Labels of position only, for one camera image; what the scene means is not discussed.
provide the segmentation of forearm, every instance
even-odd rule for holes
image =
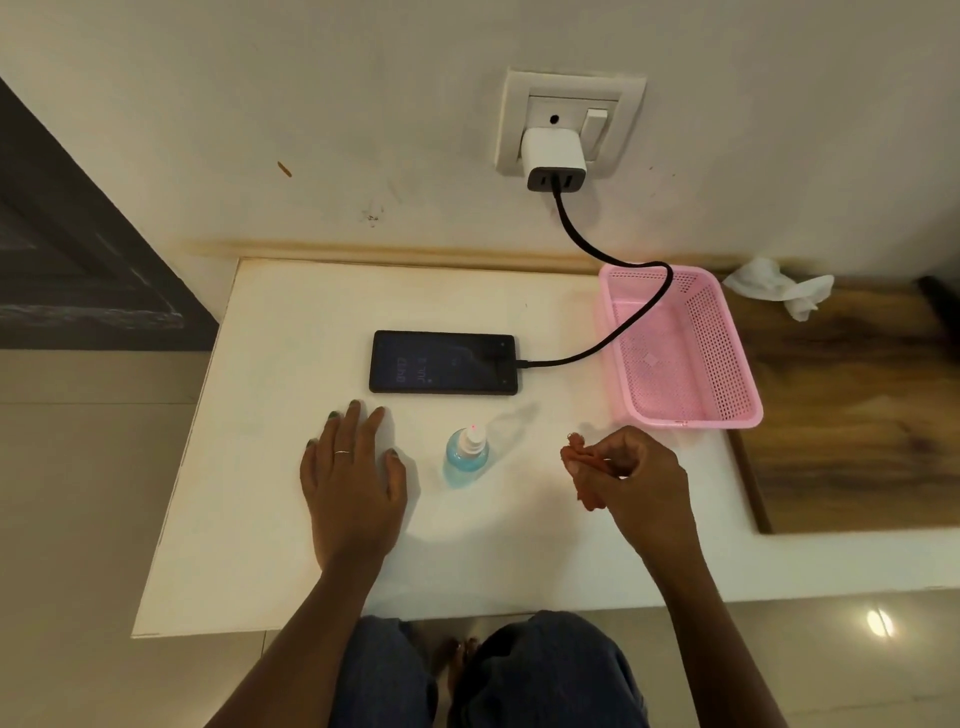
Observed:
[[[654,578],[673,621],[702,728],[785,728],[703,557]]]
[[[334,560],[208,728],[326,726],[340,663],[378,561]]]

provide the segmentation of leg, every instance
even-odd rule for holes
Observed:
[[[340,665],[330,728],[430,728],[437,682],[397,619],[357,622]]]
[[[647,727],[626,658],[585,619],[540,612],[484,642],[453,695],[450,728]]]

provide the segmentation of phone screen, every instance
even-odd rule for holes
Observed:
[[[513,336],[438,331],[373,335],[371,392],[515,395]]]

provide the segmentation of hand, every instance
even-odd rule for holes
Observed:
[[[379,569],[396,544],[407,507],[407,471],[396,452],[387,450],[386,488],[380,482],[373,442],[384,413],[377,407],[358,427],[360,402],[354,400],[343,420],[331,412],[320,439],[306,444],[300,486],[321,569],[339,558],[358,558]]]
[[[686,471],[673,450],[626,426],[586,451],[608,460],[618,477],[571,460],[566,468],[574,483],[607,503],[620,533],[655,579],[703,561]]]

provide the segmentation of orange cloth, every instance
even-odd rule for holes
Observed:
[[[571,432],[566,437],[570,441],[570,444],[560,448],[560,459],[564,461],[564,467],[566,467],[566,464],[571,460],[576,460],[577,462],[589,465],[591,468],[594,468],[601,473],[613,475],[610,463],[601,457],[587,452],[587,443],[584,441],[583,435],[578,432]],[[587,490],[586,488],[581,490],[580,486],[578,486],[576,483],[574,483],[574,486],[577,489],[577,500],[582,502],[584,504],[584,508],[586,508],[588,511],[592,511],[594,508],[607,507],[607,504],[603,501],[603,499],[597,494],[593,493],[593,491]]]

